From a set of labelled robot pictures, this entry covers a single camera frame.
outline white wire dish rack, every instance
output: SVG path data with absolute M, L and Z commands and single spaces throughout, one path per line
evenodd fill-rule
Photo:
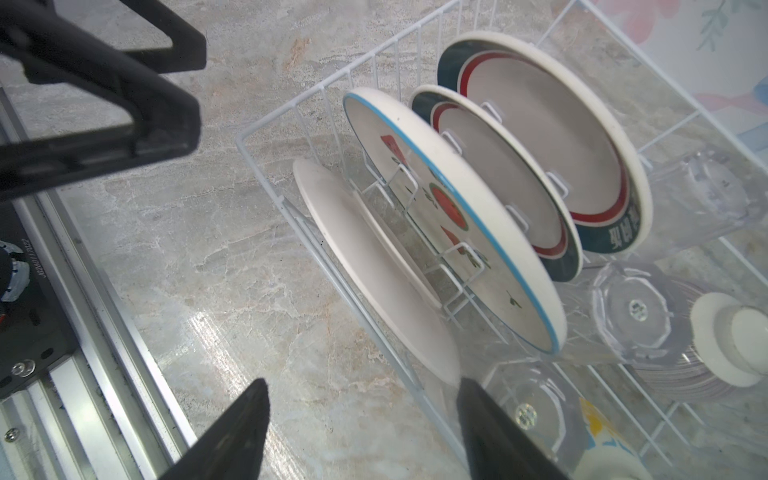
M 682 105 L 683 113 L 677 118 L 671 115 L 667 118 L 667 126 L 651 128 L 653 135 L 649 137 L 645 132 L 645 141 L 638 142 L 642 144 L 638 151 L 647 168 L 651 169 L 654 164 L 671 159 L 668 151 L 659 148 L 665 142 L 674 144 L 679 141 L 682 145 L 688 145 L 690 137 L 694 137 L 694 140 L 705 137 L 709 141 L 718 137 L 722 140 L 721 143 L 731 145 L 731 151 L 734 151 L 734 154 L 741 153 L 746 158 L 746 165 L 765 170 L 752 152 L 722 128 L 709 112 L 665 75 L 593 4 L 587 0 L 570 0 L 567 4 L 561 2 L 562 8 L 555 9 L 556 16 L 552 21 L 551 10 L 537 10 L 537 7 L 531 6 L 533 3 L 515 0 L 476 0 L 474 2 L 451 0 L 285 105 L 253 122 L 238 134 L 236 140 L 238 150 L 253 169 L 278 210 L 296 231 L 296 235 L 342 298 L 352 308 L 366 332 L 412 393 L 419 407 L 435 423 L 445 441 L 465 464 L 466 458 L 460 435 L 445 414 L 445 406 L 440 405 L 440 399 L 429 395 L 429 389 L 424 387 L 423 371 L 425 369 L 411 358 L 394 335 L 379 321 L 378 316 L 368 304 L 361 300 L 362 297 L 357 294 L 356 289 L 337 266 L 338 263 L 333 254 L 323 247 L 322 235 L 311 219 L 302 212 L 304 208 L 290 173 L 274 170 L 280 169 L 276 165 L 281 163 L 272 161 L 274 160 L 272 151 L 264 155 L 252 153 L 252 151 L 261 151 L 264 145 L 271 144 L 275 137 L 285 138 L 286 140 L 280 146 L 281 154 L 294 158 L 311 157 L 328 167 L 339 167 L 354 188 L 369 195 L 377 195 L 375 192 L 381 193 L 384 199 L 394 207 L 397 202 L 392 201 L 386 188 L 392 178 L 378 178 L 376 171 L 370 168 L 366 155 L 346 122 L 341 102 L 342 96 L 355 86 L 368 85 L 387 91 L 401 101 L 407 100 L 413 88 L 422 82 L 434 82 L 439 54 L 450 38 L 464 31 L 485 29 L 503 31 L 519 38 L 532 40 L 539 48 L 560 58 L 582 77 L 586 77 L 585 81 L 596 90 L 609 107 L 614 108 L 611 100 L 615 98 L 620 98 L 621 103 L 635 95 L 641 99 L 633 104 L 630 110 L 634 109 L 635 113 L 640 112 L 637 116 L 642 117 L 645 105 L 642 97 L 647 95 L 644 95 L 643 91 L 638 93 L 637 90 L 633 90 L 633 84 L 638 82 L 645 84 L 649 81 L 655 82 L 660 91 L 666 91 L 660 96 L 663 102 L 669 101 L 670 94 L 674 95 L 674 101 Z M 587 35 L 582 32 L 582 36 L 586 37 L 582 48 L 575 48 L 576 42 L 569 37 L 574 25 L 580 25 L 581 30 L 588 32 Z M 604 77 L 604 71 L 600 72 L 604 65 L 595 61 L 591 53 L 595 42 L 601 46 L 600 51 L 612 52 L 609 56 L 614 62 L 608 62 L 611 63 L 610 68 L 620 70 L 621 65 L 626 67 L 629 62 L 629 68 L 632 69 L 630 77 L 634 80 L 611 81 L 609 79 L 605 82 L 596 82 L 595 78 Z M 562 48 L 563 44 L 568 44 L 568 47 Z M 582 57 L 580 63 L 574 63 L 572 57 L 579 56 Z M 616 67 L 616 58 L 621 60 L 619 67 Z M 598 71 L 594 76 L 590 76 L 591 68 Z M 638 68 L 642 68 L 640 70 L 642 74 L 639 78 L 635 78 L 638 76 Z M 609 76 L 621 78 L 615 73 Z M 617 112 L 617 116 L 625 127 L 629 124 L 628 131 L 631 137 L 633 137 L 633 128 L 636 131 L 642 131 L 638 125 L 643 124 L 643 118 L 622 115 L 621 108 L 618 110 L 614 108 L 614 111 Z M 687 128 L 693 129 L 693 133 L 686 135 Z M 268 137 L 270 141 L 260 141 L 260 134 Z M 397 174 L 410 177 L 407 169 L 402 165 L 401 168 Z M 443 282 L 448 288 L 443 289 L 441 293 L 445 293 L 444 310 L 456 325 L 456 331 L 460 332 L 462 328 L 456 318 L 457 315 L 469 310 L 475 314 L 476 319 L 483 322 L 498 336 L 499 341 L 515 342 L 516 339 L 508 329 L 505 329 L 492 316 L 487 315 L 471 294 L 471 283 L 477 276 L 482 275 L 484 263 L 476 259 L 477 273 L 467 282 L 462 282 L 453 276 L 451 270 L 441 261 L 441 258 L 450 251 L 465 247 L 472 253 L 472 248 L 460 243 L 446 252 L 437 252 L 421 235 L 407 212 L 401 208 L 400 213 L 400 218 L 407 220 L 409 226 L 405 234 L 411 234 L 415 238 L 414 233 L 416 233 L 423 240 L 420 250 L 422 255 L 419 257 L 417 254 L 415 257 L 423 263 L 426 258 L 429 266 L 425 272 L 433 274 L 442 272 L 445 275 L 442 280 L 450 280 L 450 283 Z M 732 259 L 726 259 L 722 264 L 734 270 L 747 271 L 752 276 L 748 280 L 743 280 L 743 275 L 735 274 L 733 277 L 739 278 L 740 283 L 746 282 L 750 285 L 754 283 L 759 288 L 755 287 L 750 292 L 755 292 L 753 295 L 764 296 L 765 290 L 760 289 L 768 286 L 768 280 L 758 266 L 753 265 L 747 259 L 747 255 L 728 239 L 719 240 L 725 246 L 721 249 L 722 252 L 728 255 L 733 254 Z M 697 260 L 691 255 L 690 253 L 683 255 L 682 260 L 673 263 L 673 266 L 677 266 L 678 270 L 697 272 L 697 269 L 692 268 Z M 597 405 L 622 431 L 628 441 L 634 443 L 634 447 L 655 478 L 715 478 L 721 475 L 736 475 L 737 478 L 766 477 L 768 459 L 765 459 L 765 451 L 768 451 L 768 441 L 762 443 L 756 439 L 755 435 L 755 432 L 760 432 L 760 428 L 763 432 L 768 432 L 768 412 L 759 409 L 754 411 L 761 406 L 760 401 L 744 400 L 738 405 L 717 406 L 719 410 L 737 420 L 715 423 L 708 420 L 709 417 L 701 415 L 692 406 L 655 399 L 623 366 L 573 367 L 555 364 L 555 368 L 580 394 Z M 758 423 L 757 427 L 753 425 L 755 421 Z

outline bolt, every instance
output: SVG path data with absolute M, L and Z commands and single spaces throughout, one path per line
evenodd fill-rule
M 5 441 L 8 443 L 13 443 L 18 440 L 18 436 L 21 434 L 22 433 L 16 427 L 10 428 L 5 433 Z
M 523 430 L 530 430 L 536 426 L 536 409 L 528 403 L 521 403 L 515 409 L 515 421 Z
M 648 319 L 648 307 L 640 300 L 630 300 L 629 314 L 638 322 L 644 322 Z
M 32 372 L 35 371 L 35 361 L 34 360 L 22 360 L 19 363 L 16 363 L 11 367 L 11 375 L 13 376 L 30 376 Z

